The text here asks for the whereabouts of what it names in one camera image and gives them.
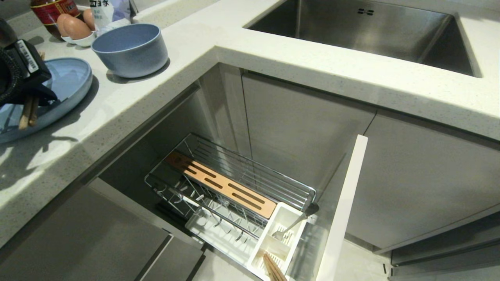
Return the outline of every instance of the egg holder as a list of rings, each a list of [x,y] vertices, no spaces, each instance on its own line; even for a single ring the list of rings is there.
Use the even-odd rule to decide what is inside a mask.
[[[73,40],[69,36],[65,36],[65,37],[61,37],[61,38],[70,44],[76,44],[80,47],[90,47],[92,45],[92,43],[96,40],[96,37],[97,37],[96,32],[92,31],[92,34],[90,34],[89,36],[82,38],[82,39],[78,39],[78,40]]]

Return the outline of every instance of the blue plate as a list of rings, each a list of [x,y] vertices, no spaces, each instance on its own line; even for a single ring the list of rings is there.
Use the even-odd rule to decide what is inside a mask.
[[[31,135],[63,117],[75,108],[92,85],[91,66],[75,57],[45,61],[52,78],[43,85],[54,91],[57,100],[48,106],[39,106],[36,126],[18,130],[24,105],[5,104],[0,108],[0,144]]]

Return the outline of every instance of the sauce bottle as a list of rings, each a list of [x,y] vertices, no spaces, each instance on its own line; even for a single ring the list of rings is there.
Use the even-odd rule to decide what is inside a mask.
[[[84,20],[82,13],[80,13],[77,4],[73,0],[31,0],[31,9],[47,31],[61,41],[61,34],[56,25],[59,15],[69,14],[82,21]]]

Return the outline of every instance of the gray cabinet door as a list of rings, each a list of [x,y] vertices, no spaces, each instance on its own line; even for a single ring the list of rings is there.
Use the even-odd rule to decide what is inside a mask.
[[[243,76],[243,91],[253,159],[318,196],[375,116],[371,107],[254,74]]]
[[[500,210],[500,145],[377,114],[347,232],[384,252]]]
[[[181,281],[202,254],[89,187],[28,234],[13,252],[0,252],[0,280],[134,281],[163,273]]]

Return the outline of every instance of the cabinet door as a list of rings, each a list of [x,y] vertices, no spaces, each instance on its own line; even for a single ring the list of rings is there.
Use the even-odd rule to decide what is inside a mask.
[[[302,233],[287,274],[297,281],[335,275],[375,111],[315,90],[243,76],[253,159],[319,193],[317,219]]]
[[[243,76],[255,161],[324,192],[375,110],[254,74]]]
[[[202,252],[93,189],[101,184],[82,187],[0,252],[0,280],[134,281],[158,272],[186,280]]]
[[[500,209],[499,145],[389,113],[377,114],[365,136],[347,232],[380,252]]]

